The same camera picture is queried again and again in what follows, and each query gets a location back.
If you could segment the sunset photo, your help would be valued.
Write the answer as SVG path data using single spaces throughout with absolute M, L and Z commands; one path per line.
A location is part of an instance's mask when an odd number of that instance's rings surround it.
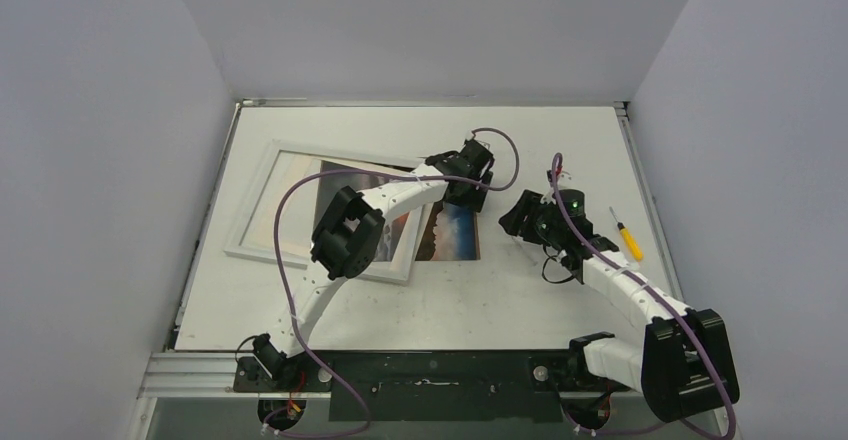
M 352 165 L 329 160 L 320 162 L 321 171 L 344 170 L 344 175 L 324 176 L 317 180 L 314 223 L 319 224 L 338 190 L 347 186 L 355 191 L 367 190 L 388 182 L 386 178 L 353 173 Z M 387 267 L 394 260 L 408 217 L 402 215 L 384 228 L 374 263 Z M 476 213 L 442 201 L 430 206 L 427 219 L 417 237 L 417 261 L 473 261 L 480 258 Z

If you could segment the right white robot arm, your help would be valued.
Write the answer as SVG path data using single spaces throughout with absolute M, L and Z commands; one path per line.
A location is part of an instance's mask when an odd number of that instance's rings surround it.
M 498 223 L 507 235 L 542 246 L 573 280 L 603 296 L 642 335 L 639 345 L 606 332 L 572 340 L 577 354 L 565 362 L 572 385 L 588 389 L 602 378 L 613 380 L 641 393 L 666 423 L 739 400 L 721 316 L 686 305 L 639 273 L 612 240 L 595 232 L 582 191 L 526 190 Z

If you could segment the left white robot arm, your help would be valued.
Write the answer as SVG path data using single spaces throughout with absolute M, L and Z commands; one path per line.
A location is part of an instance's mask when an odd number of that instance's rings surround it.
M 273 239 L 277 268 L 286 295 L 286 343 L 274 347 L 268 333 L 252 341 L 259 376 L 282 391 L 297 380 L 302 355 L 314 353 L 308 338 L 340 287 L 362 275 L 375 261 L 385 228 L 420 207 L 444 202 L 480 211 L 492 190 L 495 160 L 486 144 L 469 135 L 460 150 L 431 155 L 410 171 L 378 173 L 382 184 L 333 192 L 310 238 L 310 263 L 301 277 L 289 279 L 281 240 Z

